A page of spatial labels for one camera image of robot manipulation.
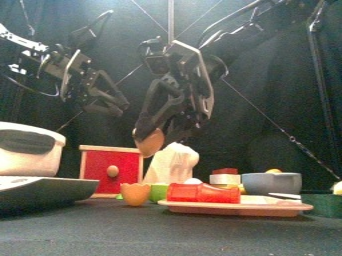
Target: small cup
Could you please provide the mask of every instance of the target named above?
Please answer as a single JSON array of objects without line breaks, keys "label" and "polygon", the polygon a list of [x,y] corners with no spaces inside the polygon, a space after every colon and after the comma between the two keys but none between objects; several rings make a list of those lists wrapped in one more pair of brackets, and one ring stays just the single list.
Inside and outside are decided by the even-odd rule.
[{"label": "small cup", "polygon": [[150,201],[157,203],[166,199],[169,184],[151,184]]},{"label": "small cup", "polygon": [[149,199],[151,186],[141,183],[123,183],[121,192],[125,202],[131,206],[141,206]]}]

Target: white tissue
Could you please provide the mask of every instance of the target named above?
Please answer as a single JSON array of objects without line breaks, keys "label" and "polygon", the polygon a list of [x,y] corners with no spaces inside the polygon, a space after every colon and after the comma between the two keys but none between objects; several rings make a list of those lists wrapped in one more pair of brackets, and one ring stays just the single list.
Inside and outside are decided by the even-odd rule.
[{"label": "white tissue", "polygon": [[193,178],[193,168],[199,154],[190,147],[174,142],[155,153],[145,183],[183,183]]}]

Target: black table surface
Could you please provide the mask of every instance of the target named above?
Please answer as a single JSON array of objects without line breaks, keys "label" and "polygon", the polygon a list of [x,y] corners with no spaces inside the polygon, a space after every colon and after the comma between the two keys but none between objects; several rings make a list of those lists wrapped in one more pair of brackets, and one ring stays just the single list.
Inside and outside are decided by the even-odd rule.
[{"label": "black table surface", "polygon": [[2,213],[0,255],[342,255],[342,220],[179,214],[89,199]]}]

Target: pot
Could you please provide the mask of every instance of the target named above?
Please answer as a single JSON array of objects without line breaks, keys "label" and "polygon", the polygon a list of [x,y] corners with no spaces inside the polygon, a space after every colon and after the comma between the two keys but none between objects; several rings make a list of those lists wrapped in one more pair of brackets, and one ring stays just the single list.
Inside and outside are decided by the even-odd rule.
[{"label": "pot", "polygon": [[65,146],[54,131],[0,122],[0,176],[55,176]]}]

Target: red wooden box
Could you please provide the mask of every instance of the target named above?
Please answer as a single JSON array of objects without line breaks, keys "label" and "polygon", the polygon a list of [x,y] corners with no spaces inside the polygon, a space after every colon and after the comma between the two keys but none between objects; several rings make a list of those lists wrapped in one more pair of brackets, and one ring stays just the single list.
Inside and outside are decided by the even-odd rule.
[{"label": "red wooden box", "polygon": [[[143,157],[135,148],[81,145],[81,179],[99,180],[93,198],[111,198],[121,193],[121,183],[138,183],[143,178]],[[117,166],[119,173],[109,175],[109,167]]]}]

